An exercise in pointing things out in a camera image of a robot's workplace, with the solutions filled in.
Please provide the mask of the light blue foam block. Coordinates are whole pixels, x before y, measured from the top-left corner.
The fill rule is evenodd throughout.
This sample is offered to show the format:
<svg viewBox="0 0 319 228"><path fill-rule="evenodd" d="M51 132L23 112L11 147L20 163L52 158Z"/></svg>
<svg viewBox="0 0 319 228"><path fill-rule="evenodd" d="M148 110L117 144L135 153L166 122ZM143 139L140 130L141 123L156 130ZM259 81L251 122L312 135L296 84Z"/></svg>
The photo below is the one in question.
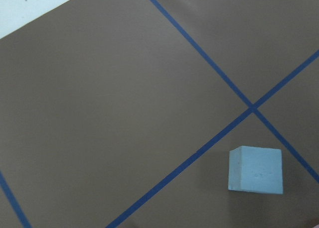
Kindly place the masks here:
<svg viewBox="0 0 319 228"><path fill-rule="evenodd" d="M282 151L251 146L229 151L228 189L283 194Z"/></svg>

